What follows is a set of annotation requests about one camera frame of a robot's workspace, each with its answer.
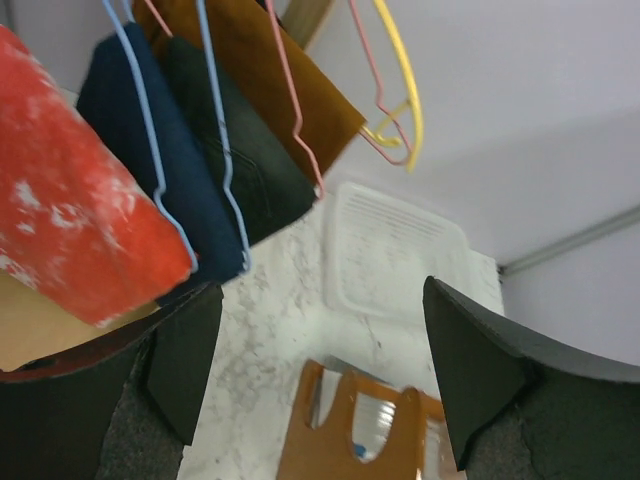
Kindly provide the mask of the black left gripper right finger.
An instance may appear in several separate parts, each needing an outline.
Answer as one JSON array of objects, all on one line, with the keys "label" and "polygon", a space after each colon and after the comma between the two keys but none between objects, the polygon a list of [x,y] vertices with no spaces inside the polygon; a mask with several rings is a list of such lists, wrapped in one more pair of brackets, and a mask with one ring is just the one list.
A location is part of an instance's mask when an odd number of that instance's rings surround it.
[{"label": "black left gripper right finger", "polygon": [[639,369],[428,277],[423,309],[456,467],[469,479],[636,479]]}]

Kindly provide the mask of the light blue wire hanger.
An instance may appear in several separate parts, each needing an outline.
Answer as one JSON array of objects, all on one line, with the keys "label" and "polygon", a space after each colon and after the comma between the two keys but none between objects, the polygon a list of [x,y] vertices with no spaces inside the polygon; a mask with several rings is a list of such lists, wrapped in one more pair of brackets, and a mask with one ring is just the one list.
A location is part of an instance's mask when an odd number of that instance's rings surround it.
[{"label": "light blue wire hanger", "polygon": [[191,262],[190,272],[196,273],[199,269],[199,262],[197,259],[196,252],[193,249],[188,239],[186,231],[184,230],[180,222],[174,218],[174,216],[166,209],[165,205],[163,204],[162,198],[163,198],[163,195],[166,193],[166,187],[167,187],[166,177],[165,177],[164,166],[161,158],[161,151],[160,151],[158,140],[157,140],[155,125],[153,122],[152,112],[151,112],[147,91],[144,84],[144,79],[142,76],[138,59],[134,52],[133,46],[129,40],[129,37],[125,31],[125,28],[120,22],[120,19],[112,5],[112,2],[109,0],[101,0],[101,3],[114,26],[115,34],[118,40],[120,41],[120,44],[123,48],[124,54],[126,56],[127,62],[131,70],[136,94],[138,97],[139,106],[141,109],[141,114],[143,117],[143,124],[145,127],[146,136],[148,139],[154,173],[155,173],[156,182],[157,182],[157,186],[155,187],[152,194],[153,202],[157,207],[157,209],[159,210],[159,212],[177,230],[179,237],[183,243],[183,246],[186,249],[189,260]]}]

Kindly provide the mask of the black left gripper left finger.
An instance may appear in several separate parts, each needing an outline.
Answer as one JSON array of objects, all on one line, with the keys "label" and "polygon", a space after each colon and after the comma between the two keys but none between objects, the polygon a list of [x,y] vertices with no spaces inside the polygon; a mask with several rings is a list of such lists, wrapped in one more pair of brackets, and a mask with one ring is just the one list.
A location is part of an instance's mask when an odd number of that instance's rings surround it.
[{"label": "black left gripper left finger", "polygon": [[223,291],[1,375],[4,479],[174,479],[192,443]]}]

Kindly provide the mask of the red white trousers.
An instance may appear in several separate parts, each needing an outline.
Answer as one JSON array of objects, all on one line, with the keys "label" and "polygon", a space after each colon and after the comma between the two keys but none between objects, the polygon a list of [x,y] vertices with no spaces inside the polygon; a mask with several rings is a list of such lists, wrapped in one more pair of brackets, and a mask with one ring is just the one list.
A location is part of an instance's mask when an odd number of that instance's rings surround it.
[{"label": "red white trousers", "polygon": [[101,327],[191,272],[176,228],[9,29],[1,32],[1,267]]}]

